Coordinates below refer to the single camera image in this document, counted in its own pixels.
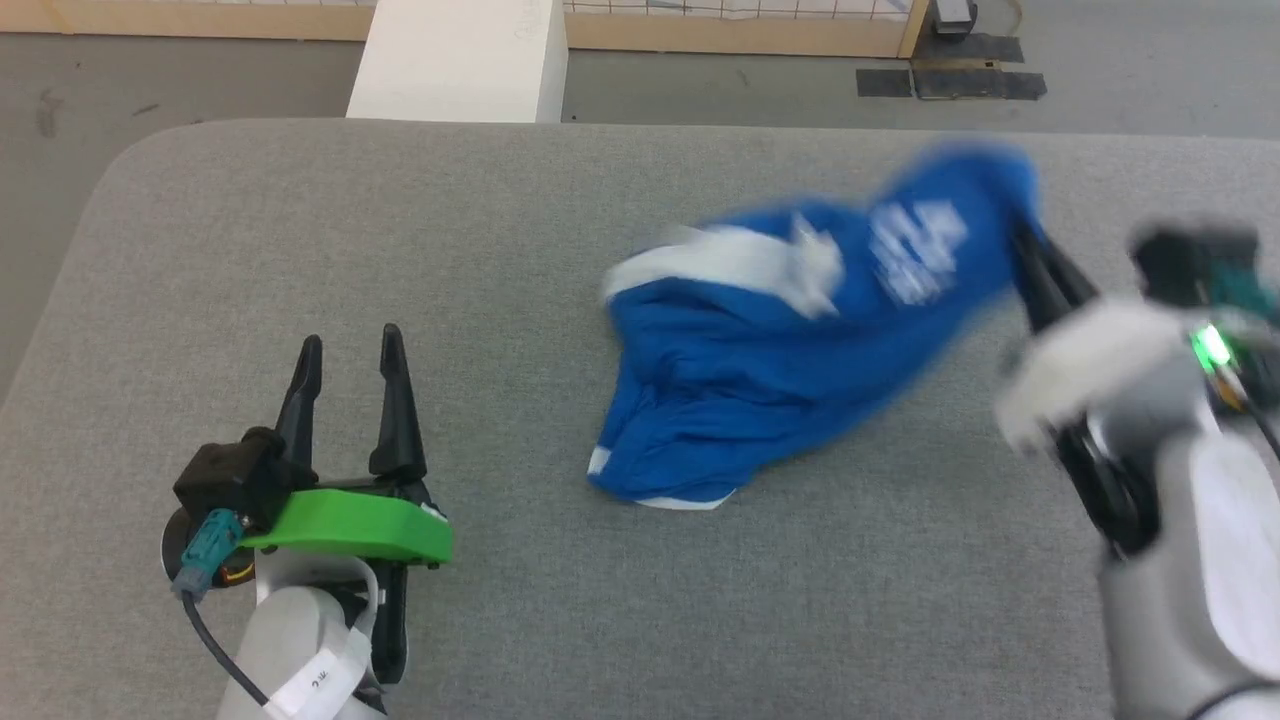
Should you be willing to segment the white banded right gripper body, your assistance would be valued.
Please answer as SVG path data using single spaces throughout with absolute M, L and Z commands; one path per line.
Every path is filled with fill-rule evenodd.
M 1170 532 L 1187 560 L 1204 560 L 1190 460 L 1216 433 L 1203 327 L 1198 311 L 1094 300 L 1028 343 L 995 401 L 1009 446 L 1060 465 L 1115 556 Z

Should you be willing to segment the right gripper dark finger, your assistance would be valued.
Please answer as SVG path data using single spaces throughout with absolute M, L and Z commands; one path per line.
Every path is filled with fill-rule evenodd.
M 1032 333 L 1048 329 L 1069 314 L 1069 297 L 1059 282 L 1059 249 L 1039 231 L 1020 222 L 1012 236 L 1015 286 Z
M 1039 316 L 1066 316 L 1098 299 L 1100 291 L 1052 240 L 1036 241 L 1036 304 Z

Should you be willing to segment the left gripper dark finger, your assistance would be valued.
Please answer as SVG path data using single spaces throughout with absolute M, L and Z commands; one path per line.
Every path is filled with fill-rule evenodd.
M 314 409 L 323 388 L 323 341 L 310 334 L 297 357 L 291 383 L 275 423 L 283 442 L 282 461 L 294 489 L 312 489 L 317 473 L 312 468 Z
M 428 462 L 404 337 L 394 323 L 387 323 L 381 332 L 379 372 L 384 380 L 381 416 L 367 469 L 397 487 L 425 487 Z

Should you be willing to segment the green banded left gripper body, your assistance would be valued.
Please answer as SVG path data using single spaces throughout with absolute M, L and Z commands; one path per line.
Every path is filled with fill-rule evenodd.
M 276 616 L 314 615 L 315 638 L 357 628 L 370 642 L 364 685 L 401 683 L 410 661 L 410 569 L 454 559 L 454 528 L 421 480 L 301 491 L 274 529 L 248 541 L 256 607 L 285 593 Z

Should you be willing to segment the blue garment with white trim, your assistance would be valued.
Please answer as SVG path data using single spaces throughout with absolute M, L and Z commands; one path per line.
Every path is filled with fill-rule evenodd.
M 602 282 L 620 365 L 588 479 L 710 510 L 859 427 L 1012 288 L 1038 211 L 1025 151 L 945 143 L 864 208 L 799 199 L 671 228 Z

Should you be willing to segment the grey fabric work surface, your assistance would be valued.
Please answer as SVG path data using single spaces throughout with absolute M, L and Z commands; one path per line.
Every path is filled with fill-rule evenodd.
M 1070 480 L 991 404 L 1001 300 L 924 380 L 724 506 L 588 482 L 607 270 L 668 225 L 863 200 L 895 129 L 230 120 L 105 172 L 0 404 L 0 720 L 215 720 L 227 674 L 161 566 L 201 445 L 276 420 L 323 340 L 314 461 L 367 470 L 404 333 L 430 496 L 390 720 L 1126 720 Z

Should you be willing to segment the long black floor tape patch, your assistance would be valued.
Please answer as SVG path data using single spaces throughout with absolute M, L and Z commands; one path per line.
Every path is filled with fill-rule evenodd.
M 996 61 L 913 61 L 915 96 L 925 101 L 1038 101 L 1047 94 L 1039 73 L 1005 70 Z

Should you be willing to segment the white rectangular pillar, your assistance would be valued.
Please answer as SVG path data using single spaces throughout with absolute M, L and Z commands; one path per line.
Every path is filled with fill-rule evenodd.
M 558 124 L 562 0 L 378 0 L 348 118 Z

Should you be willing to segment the black tape patch by frame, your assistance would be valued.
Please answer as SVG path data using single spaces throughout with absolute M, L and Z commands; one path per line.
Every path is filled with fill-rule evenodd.
M 911 59 L 1024 63 L 1025 55 L 1019 37 L 975 32 L 964 37 L 927 35 L 918 42 Z

